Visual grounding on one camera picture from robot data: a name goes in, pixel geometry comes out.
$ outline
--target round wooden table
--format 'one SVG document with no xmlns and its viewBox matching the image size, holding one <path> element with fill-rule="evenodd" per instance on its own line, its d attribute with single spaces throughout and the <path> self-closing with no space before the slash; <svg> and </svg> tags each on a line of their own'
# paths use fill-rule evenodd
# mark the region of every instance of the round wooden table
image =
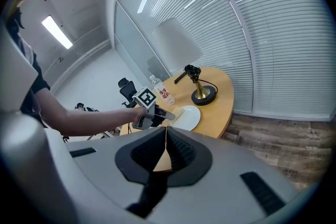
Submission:
<svg viewBox="0 0 336 224">
<path fill-rule="evenodd" d="M 228 75 L 220 69 L 214 67 L 201 67 L 201 70 L 200 79 L 215 84 L 218 87 L 218 92 L 216 99 L 212 103 L 204 106 L 197 106 L 201 111 L 201 120 L 193 132 L 213 138 L 220 138 L 231 119 L 234 102 L 233 86 Z M 191 100 L 191 94 L 196 90 L 195 84 L 191 81 L 188 75 L 181 79 L 178 84 L 174 84 L 174 80 L 179 75 L 180 74 L 177 74 L 163 82 L 167 90 L 175 99 L 173 105 L 167 105 L 165 101 L 153 91 L 157 96 L 156 103 L 169 112 L 173 112 L 176 107 L 181 108 L 185 105 L 195 105 Z M 208 83 L 203 81 L 200 83 L 204 86 L 208 85 Z M 168 125 L 169 121 L 164 120 L 162 126 Z M 133 128 L 131 128 L 131 130 L 132 132 L 140 131 Z M 127 124 L 122 127 L 120 132 L 120 135 L 125 134 L 128 134 Z M 154 171 L 169 169 L 171 169 L 171 162 L 167 151 L 165 151 Z"/>
</svg>

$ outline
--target office chair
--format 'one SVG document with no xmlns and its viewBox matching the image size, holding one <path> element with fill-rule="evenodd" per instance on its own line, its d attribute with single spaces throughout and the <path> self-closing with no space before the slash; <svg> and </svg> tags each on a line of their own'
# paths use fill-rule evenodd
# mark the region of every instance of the office chair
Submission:
<svg viewBox="0 0 336 224">
<path fill-rule="evenodd" d="M 125 105 L 127 108 L 133 108 L 137 105 L 137 103 L 133 102 L 133 95 L 136 94 L 136 89 L 134 86 L 133 81 L 128 81 L 126 78 L 121 79 L 118 82 L 118 86 L 120 88 L 120 93 L 127 99 L 129 104 L 123 102 L 122 104 Z"/>
</svg>

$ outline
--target white wall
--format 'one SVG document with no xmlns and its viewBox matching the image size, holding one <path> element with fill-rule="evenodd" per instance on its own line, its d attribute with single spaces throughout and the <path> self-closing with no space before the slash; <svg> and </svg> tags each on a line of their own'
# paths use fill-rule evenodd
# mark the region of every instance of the white wall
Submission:
<svg viewBox="0 0 336 224">
<path fill-rule="evenodd" d="M 68 109 L 74 109 L 79 102 L 99 111 L 123 108 L 121 103 L 126 98 L 119 92 L 118 81 L 127 78 L 134 82 L 136 89 L 142 87 L 114 49 L 79 69 L 55 92 L 57 100 Z"/>
</svg>

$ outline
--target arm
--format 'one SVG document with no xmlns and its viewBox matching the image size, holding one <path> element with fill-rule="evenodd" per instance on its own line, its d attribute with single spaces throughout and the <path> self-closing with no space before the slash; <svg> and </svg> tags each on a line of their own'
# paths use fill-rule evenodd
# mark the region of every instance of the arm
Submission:
<svg viewBox="0 0 336 224">
<path fill-rule="evenodd" d="M 137 122 L 139 118 L 146 115 L 145 108 L 118 109 L 95 113 L 67 110 L 47 88 L 39 90 L 35 96 L 41 107 L 43 120 L 51 128 L 66 136 L 99 134 L 129 122 Z"/>
</svg>

